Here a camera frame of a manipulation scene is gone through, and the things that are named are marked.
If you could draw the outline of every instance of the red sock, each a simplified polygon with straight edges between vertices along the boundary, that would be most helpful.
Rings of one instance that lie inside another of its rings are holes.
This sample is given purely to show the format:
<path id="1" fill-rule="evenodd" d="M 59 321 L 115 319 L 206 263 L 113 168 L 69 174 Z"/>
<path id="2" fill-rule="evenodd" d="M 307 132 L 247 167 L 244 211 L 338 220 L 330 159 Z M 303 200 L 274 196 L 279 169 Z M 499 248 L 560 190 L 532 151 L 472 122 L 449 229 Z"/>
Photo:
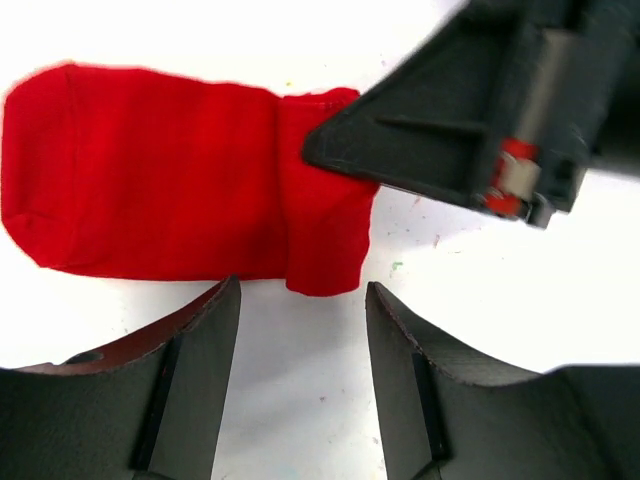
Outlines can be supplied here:
<path id="1" fill-rule="evenodd" d="M 300 150 L 357 95 L 46 70 L 6 99 L 2 221 L 38 265 L 70 273 L 353 290 L 377 185 L 307 166 Z"/>

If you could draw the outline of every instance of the black mechanical claw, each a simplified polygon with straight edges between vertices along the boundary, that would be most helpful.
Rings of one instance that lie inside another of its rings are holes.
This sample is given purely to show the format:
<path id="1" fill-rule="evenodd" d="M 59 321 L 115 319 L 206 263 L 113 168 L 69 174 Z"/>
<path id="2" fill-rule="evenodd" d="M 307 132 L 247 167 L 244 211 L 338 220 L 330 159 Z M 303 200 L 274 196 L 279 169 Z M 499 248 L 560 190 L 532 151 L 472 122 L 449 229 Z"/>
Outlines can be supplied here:
<path id="1" fill-rule="evenodd" d="M 640 367 L 538 375 L 456 340 L 380 284 L 366 304 L 389 480 L 640 478 Z"/>
<path id="2" fill-rule="evenodd" d="M 546 227 L 584 173 L 640 176 L 638 0 L 472 0 L 312 132 L 312 165 Z"/>
<path id="3" fill-rule="evenodd" d="M 63 365 L 0 369 L 0 478 L 210 480 L 239 312 L 231 278 Z"/>

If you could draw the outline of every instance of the white surface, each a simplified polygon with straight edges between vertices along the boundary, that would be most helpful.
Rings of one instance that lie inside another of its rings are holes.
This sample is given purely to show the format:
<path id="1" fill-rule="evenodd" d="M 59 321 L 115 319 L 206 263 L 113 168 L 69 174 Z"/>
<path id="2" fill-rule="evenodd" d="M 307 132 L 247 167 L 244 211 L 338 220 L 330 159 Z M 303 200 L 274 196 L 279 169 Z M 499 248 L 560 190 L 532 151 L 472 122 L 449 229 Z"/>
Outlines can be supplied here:
<path id="1" fill-rule="evenodd" d="M 0 89 L 68 58 L 237 80 L 279 93 L 365 89 L 452 6 L 452 0 L 328 0 L 315 8 L 292 0 L 3 1 Z M 640 360 L 636 205 L 640 185 L 589 175 L 575 211 L 538 232 L 383 190 L 358 292 L 311 299 L 278 281 L 243 284 L 213 479 L 386 478 L 364 324 L 370 280 L 460 339 L 523 367 Z M 207 286 L 39 270 L 2 231 L 0 365 L 64 361 L 180 307 Z"/>

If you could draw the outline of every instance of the black plastic part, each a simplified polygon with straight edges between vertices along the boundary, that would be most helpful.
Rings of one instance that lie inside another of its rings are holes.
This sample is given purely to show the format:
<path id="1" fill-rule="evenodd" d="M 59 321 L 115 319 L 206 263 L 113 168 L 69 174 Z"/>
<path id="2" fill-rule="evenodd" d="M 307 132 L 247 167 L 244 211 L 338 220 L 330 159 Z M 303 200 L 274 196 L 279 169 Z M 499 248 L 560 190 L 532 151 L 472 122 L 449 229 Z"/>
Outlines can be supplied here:
<path id="1" fill-rule="evenodd" d="M 639 24 L 638 0 L 472 1 L 396 71 L 312 132 L 303 156 L 312 165 L 494 213 L 486 195 L 502 142 L 520 139 L 539 147 L 540 172 L 518 216 L 546 227 L 553 212 L 571 210 L 587 168 L 640 172 L 640 140 L 628 126 L 630 118 L 640 126 L 630 107 L 640 106 L 640 72 L 632 61 Z M 549 55 L 559 48 L 550 33 L 570 40 L 562 55 Z M 615 115 L 603 128 L 610 108 Z M 614 151 L 622 159 L 606 158 Z"/>
<path id="2" fill-rule="evenodd" d="M 367 331 L 389 480 L 640 478 L 640 367 L 522 370 L 380 284 L 367 292 Z M 416 356 L 428 374 L 416 374 Z"/>
<path id="3" fill-rule="evenodd" d="M 239 312 L 232 278 L 71 362 L 0 369 L 0 478 L 210 480 Z"/>

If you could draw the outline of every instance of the red fabric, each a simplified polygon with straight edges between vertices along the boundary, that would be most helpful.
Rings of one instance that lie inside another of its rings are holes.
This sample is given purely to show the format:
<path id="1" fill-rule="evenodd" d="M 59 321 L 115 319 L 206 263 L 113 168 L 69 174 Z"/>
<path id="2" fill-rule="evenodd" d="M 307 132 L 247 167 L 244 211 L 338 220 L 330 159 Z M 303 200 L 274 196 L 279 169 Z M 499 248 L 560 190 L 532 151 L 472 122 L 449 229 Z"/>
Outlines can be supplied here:
<path id="1" fill-rule="evenodd" d="M 279 98 L 144 69 L 65 64 L 7 97 L 2 221 L 38 265 L 141 280 L 358 287 L 377 185 L 305 165 L 358 93 Z"/>

